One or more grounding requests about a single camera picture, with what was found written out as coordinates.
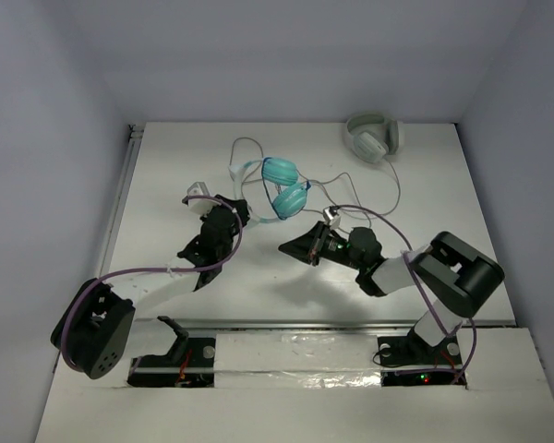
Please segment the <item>teal cat ear headphones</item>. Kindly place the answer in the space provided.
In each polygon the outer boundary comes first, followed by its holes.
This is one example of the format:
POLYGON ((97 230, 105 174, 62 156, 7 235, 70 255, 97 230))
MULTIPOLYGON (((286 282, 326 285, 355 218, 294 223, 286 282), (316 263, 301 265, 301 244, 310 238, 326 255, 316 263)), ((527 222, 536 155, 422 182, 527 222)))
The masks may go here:
POLYGON ((282 222, 294 217, 306 207, 311 184, 309 181, 300 180, 300 174, 293 162, 277 157, 265 157, 242 165, 230 165, 228 170, 233 181, 235 199, 245 199, 243 191, 245 175, 253 165, 260 168, 260 180, 274 213, 273 218, 261 217, 248 204, 249 216, 253 222, 264 224, 282 222))

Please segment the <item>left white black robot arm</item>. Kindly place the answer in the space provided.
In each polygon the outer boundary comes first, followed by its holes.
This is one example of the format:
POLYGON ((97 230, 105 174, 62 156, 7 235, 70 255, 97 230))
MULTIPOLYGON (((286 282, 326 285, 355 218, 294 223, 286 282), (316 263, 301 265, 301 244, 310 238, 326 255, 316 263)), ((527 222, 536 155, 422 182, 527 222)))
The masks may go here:
POLYGON ((160 267, 121 269, 80 286, 50 341, 72 370, 98 379, 119 363, 137 313, 209 285, 240 247, 250 213, 247 202, 216 195, 187 196, 206 201, 200 230, 160 267))

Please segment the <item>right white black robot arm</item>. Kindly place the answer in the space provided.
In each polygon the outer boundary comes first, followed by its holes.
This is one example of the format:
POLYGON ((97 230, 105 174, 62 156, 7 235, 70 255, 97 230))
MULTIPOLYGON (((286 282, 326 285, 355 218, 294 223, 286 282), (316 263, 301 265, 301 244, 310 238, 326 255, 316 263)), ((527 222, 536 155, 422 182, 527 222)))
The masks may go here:
POLYGON ((428 309, 406 335, 379 340, 374 359, 386 368, 433 364, 505 279, 496 261, 447 231, 417 250, 387 258, 371 229, 357 227, 342 237, 319 221, 278 249, 310 266, 328 260, 355 270, 355 283, 368 296, 416 287, 428 309))

